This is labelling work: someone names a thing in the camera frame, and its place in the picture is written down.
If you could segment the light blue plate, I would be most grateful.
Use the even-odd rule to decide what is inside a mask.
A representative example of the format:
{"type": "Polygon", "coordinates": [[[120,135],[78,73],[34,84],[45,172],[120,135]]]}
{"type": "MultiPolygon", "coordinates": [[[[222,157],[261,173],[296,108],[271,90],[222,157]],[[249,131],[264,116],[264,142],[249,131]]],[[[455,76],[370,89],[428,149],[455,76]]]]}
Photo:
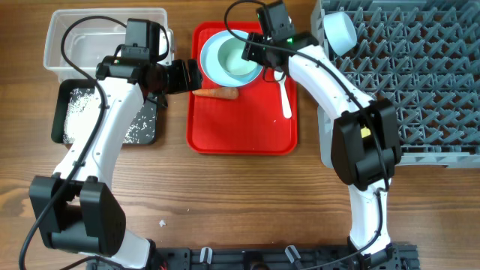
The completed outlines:
{"type": "Polygon", "coordinates": [[[218,61],[220,45],[229,38],[236,38],[229,31],[220,31],[210,37],[203,45],[199,60],[200,66],[206,77],[219,86],[240,87],[252,83],[262,72],[263,67],[258,67],[247,76],[233,77],[228,75],[218,61]]]}

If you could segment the light blue bowl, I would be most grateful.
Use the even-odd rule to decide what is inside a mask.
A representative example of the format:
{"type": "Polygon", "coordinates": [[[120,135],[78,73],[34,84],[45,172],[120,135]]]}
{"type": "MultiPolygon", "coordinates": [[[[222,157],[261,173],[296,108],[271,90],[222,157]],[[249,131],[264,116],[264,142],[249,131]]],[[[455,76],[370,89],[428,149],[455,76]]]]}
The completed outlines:
{"type": "Polygon", "coordinates": [[[357,44],[353,21],[344,12],[330,13],[323,19],[324,31],[334,53],[343,56],[357,44]]]}

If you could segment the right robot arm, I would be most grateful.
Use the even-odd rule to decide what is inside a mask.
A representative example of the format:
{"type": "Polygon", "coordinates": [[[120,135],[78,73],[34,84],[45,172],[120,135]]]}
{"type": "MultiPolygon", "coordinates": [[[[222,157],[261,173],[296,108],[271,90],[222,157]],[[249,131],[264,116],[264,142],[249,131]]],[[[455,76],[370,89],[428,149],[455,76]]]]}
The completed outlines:
{"type": "Polygon", "coordinates": [[[298,33],[282,1],[259,3],[261,33],[248,35],[243,59],[283,71],[301,84],[331,119],[331,165],[349,188],[352,228],[346,261],[372,269],[396,257],[387,226],[387,195],[401,160],[397,113],[374,100],[330,61],[309,32],[298,33]]]}

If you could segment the orange carrot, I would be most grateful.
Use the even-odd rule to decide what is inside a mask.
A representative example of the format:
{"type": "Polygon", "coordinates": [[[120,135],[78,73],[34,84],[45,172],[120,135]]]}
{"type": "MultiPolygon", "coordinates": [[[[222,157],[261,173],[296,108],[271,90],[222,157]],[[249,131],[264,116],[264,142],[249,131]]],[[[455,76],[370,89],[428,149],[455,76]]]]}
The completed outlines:
{"type": "Polygon", "coordinates": [[[193,94],[204,98],[235,100],[239,96],[239,90],[233,87],[203,88],[193,91],[193,94]]]}

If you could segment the white plastic spoon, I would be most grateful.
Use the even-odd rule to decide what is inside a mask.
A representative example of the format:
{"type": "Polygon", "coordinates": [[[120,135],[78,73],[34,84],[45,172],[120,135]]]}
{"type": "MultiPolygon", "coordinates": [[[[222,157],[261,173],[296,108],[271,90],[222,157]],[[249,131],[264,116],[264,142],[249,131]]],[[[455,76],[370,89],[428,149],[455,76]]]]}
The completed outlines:
{"type": "Polygon", "coordinates": [[[285,119],[290,119],[293,115],[292,109],[290,107],[290,102],[287,95],[287,90],[285,82],[287,80],[287,75],[284,72],[274,71],[274,79],[280,87],[280,101],[282,106],[283,117],[285,119]]]}

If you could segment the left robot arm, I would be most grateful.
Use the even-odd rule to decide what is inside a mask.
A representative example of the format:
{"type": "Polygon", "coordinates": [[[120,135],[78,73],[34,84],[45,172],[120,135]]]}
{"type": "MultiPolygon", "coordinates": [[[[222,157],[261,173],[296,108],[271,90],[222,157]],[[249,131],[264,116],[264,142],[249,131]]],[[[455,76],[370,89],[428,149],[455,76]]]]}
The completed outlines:
{"type": "Polygon", "coordinates": [[[129,19],[123,44],[86,77],[99,99],[96,122],[77,138],[50,176],[34,177],[29,198],[39,233],[49,249],[82,254],[87,261],[119,269],[166,269],[155,243],[126,227],[126,216],[111,191],[113,170],[131,122],[149,95],[200,89],[195,60],[167,57],[159,43],[167,36],[159,23],[129,19]]]}

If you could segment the mint green bowl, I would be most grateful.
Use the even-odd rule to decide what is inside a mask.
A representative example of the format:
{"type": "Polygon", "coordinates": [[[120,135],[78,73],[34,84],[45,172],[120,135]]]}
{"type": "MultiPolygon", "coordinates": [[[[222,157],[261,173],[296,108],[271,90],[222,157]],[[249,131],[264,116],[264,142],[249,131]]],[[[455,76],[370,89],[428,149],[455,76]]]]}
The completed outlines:
{"type": "Polygon", "coordinates": [[[242,58],[245,42],[234,37],[225,40],[219,47],[217,58],[220,66],[231,77],[246,77],[258,64],[242,58]]]}

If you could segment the rice grains pile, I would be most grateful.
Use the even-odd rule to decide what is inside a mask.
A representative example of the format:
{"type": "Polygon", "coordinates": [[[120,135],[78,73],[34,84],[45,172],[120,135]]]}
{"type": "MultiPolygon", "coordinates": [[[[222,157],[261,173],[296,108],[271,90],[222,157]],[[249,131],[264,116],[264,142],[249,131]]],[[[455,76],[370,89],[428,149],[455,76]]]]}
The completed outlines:
{"type": "MultiPolygon", "coordinates": [[[[74,140],[92,129],[98,117],[95,104],[100,103],[94,89],[75,88],[70,93],[60,142],[73,144],[74,140]]],[[[156,134],[157,105],[147,100],[134,117],[124,137],[127,145],[148,145],[156,134]]]]}

